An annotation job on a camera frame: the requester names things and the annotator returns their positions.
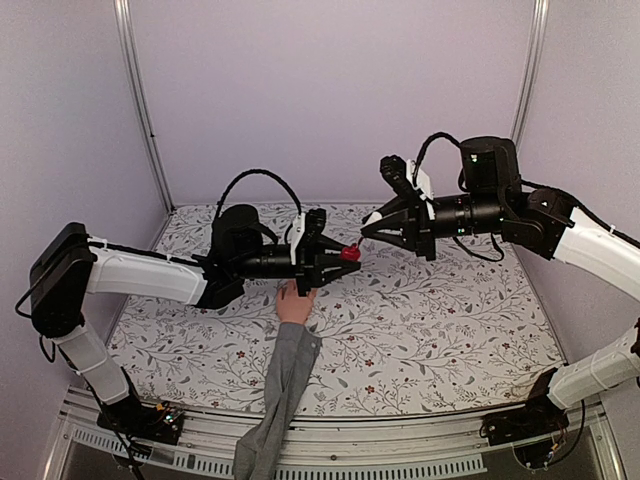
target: metal frame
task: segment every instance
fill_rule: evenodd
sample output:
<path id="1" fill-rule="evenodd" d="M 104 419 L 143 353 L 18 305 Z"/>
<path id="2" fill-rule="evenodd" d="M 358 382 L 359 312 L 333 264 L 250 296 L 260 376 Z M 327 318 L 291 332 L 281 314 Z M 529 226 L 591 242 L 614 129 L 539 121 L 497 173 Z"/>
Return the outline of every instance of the metal frame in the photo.
<path id="1" fill-rule="evenodd" d="M 529 113 L 529 106 L 533 96 L 533 87 L 538 74 L 540 58 L 542 56 L 542 46 L 544 44 L 544 34 L 547 26 L 547 13 L 549 11 L 549 0 L 535 0 L 533 19 L 531 21 L 531 32 L 529 34 L 529 51 L 525 64 L 525 74 L 520 89 L 518 108 L 511 128 L 511 139 L 520 146 L 524 127 Z"/>
<path id="2" fill-rule="evenodd" d="M 118 24 L 118 32 L 120 33 L 120 44 L 122 45 L 122 54 L 127 69 L 127 76 L 133 94 L 133 101 L 138 114 L 138 121 L 142 129 L 142 135 L 147 150 L 147 157 L 151 166 L 153 179 L 155 180 L 162 205 L 167 214 L 175 210 L 169 183 L 160 159 L 160 151 L 156 142 L 153 126 L 151 124 L 151 115 L 147 106 L 147 100 L 142 86 L 142 76 L 140 73 L 140 65 L 138 63 L 138 54 L 133 36 L 133 25 L 131 23 L 131 14 L 129 11 L 129 0 L 114 0 L 116 10 L 116 21 Z"/>
<path id="3" fill-rule="evenodd" d="M 593 438 L 595 457 L 604 479 L 624 479 L 611 428 L 598 398 L 587 402 L 586 429 Z M 99 410 L 91 394 L 70 388 L 59 415 L 55 442 L 44 480 L 58 480 L 71 442 L 78 442 L 114 455 L 123 456 L 115 435 L 96 426 Z M 215 478 L 231 478 L 230 469 L 236 441 L 260 421 L 256 414 L 221 412 L 206 407 L 186 410 L 185 431 L 178 446 L 153 444 L 144 463 L 185 473 Z M 415 416 L 398 419 L 353 417 L 300 417 L 291 423 L 291 431 L 282 450 L 279 471 L 285 478 L 298 480 L 309 474 L 326 474 L 326 479 L 355 480 L 389 478 L 453 478 L 463 472 L 456 465 L 475 459 L 475 471 L 483 471 L 482 455 L 511 449 L 512 444 L 490 447 L 479 436 L 483 413 L 459 413 L 446 416 Z M 569 411 L 570 430 L 580 423 L 581 409 Z M 524 445 L 540 441 L 540 436 L 518 442 Z M 434 469 L 448 465 L 449 472 Z M 432 468 L 435 474 L 420 475 L 420 468 Z"/>

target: black joint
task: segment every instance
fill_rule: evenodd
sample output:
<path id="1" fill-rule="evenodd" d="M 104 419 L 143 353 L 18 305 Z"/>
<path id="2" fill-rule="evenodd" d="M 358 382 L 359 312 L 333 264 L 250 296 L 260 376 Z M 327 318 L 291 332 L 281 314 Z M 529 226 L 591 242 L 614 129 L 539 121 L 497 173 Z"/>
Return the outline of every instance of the black joint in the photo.
<path id="1" fill-rule="evenodd" d="M 95 262 L 87 238 L 84 225 L 68 224 L 31 267 L 31 321 L 46 338 L 84 325 L 82 302 Z"/>

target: red object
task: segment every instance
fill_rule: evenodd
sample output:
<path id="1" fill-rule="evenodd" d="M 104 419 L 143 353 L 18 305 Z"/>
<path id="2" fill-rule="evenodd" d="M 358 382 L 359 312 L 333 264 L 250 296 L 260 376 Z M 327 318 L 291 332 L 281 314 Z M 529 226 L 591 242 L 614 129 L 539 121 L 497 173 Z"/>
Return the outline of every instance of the red object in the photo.
<path id="1" fill-rule="evenodd" d="M 340 253 L 340 258 L 350 262 L 357 262 L 360 260 L 360 249 L 358 248 L 358 244 L 354 243 L 350 247 L 344 247 Z"/>

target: wrist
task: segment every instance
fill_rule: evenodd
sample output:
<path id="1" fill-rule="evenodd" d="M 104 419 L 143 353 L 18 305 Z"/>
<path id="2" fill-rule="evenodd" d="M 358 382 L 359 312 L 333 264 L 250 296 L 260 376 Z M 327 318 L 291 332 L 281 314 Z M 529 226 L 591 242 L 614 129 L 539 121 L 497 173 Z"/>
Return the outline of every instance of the wrist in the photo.
<path id="1" fill-rule="evenodd" d="M 297 325 L 304 325 L 307 322 L 307 319 L 300 318 L 291 318 L 291 317 L 283 317 L 280 319 L 280 323 L 295 323 Z"/>

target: floral tablecloth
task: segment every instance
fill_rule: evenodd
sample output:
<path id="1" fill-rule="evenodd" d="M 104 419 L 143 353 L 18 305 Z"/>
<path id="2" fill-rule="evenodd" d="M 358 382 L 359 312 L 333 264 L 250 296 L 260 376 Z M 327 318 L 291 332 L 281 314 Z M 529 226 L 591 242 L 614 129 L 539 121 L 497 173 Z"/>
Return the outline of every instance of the floral tablecloth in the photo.
<path id="1" fill-rule="evenodd" d="M 282 234 L 295 210 L 257 206 Z M 323 205 L 325 233 L 358 238 L 371 205 Z M 158 251 L 205 254 L 213 207 L 179 208 Z M 491 255 L 487 236 L 464 239 Z M 434 262 L 365 240 L 362 269 L 321 289 L 309 328 L 323 348 L 299 414 L 381 416 L 461 411 L 522 401 L 561 355 L 509 245 L 496 264 L 439 240 Z M 228 307 L 205 311 L 131 297 L 110 341 L 142 396 L 262 412 L 278 319 L 274 280 L 248 281 Z"/>

